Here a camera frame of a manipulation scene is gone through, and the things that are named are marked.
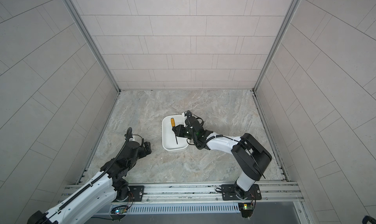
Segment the yellow handled screwdriver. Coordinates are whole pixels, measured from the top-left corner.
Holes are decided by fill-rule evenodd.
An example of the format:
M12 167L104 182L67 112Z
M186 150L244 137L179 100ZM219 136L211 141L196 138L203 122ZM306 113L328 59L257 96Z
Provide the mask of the yellow handled screwdriver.
M174 118L170 119L172 130L176 127ZM175 135L176 144L178 144L177 136Z

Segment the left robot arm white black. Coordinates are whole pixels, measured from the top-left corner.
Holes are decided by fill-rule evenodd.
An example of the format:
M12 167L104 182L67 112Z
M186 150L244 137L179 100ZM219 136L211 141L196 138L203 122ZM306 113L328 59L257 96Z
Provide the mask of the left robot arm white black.
M69 198L46 212L36 211L28 224L84 224L103 207L113 201L132 202L129 183L124 179L137 160L152 153L151 143L134 140L132 128L125 134L125 142L118 154L106 162L92 179Z

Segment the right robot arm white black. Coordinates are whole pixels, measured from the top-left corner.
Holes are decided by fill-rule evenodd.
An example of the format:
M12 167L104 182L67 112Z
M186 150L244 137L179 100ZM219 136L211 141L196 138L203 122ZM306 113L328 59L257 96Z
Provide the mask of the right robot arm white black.
M229 137L203 128L204 121L189 110L182 114L184 123L177 125L170 118L175 137L186 138L198 150L217 150L232 154L242 169L234 184L233 194L245 200L252 194L255 182L264 177L264 172L272 161L272 155L251 134Z

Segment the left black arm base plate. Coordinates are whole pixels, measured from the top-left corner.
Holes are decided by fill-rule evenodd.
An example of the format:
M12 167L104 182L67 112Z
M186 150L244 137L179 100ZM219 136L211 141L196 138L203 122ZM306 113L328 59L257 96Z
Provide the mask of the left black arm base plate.
M118 202L140 202L143 199L145 187L143 185L131 185L121 188L117 192L116 201Z

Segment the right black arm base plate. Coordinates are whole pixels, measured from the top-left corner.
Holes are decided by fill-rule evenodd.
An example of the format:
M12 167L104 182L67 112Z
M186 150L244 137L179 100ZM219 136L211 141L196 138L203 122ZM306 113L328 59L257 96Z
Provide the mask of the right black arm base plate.
M223 184L220 188L215 189L216 192L222 195L223 200L261 200L261 193L259 186L253 184L248 191L242 190L236 183Z

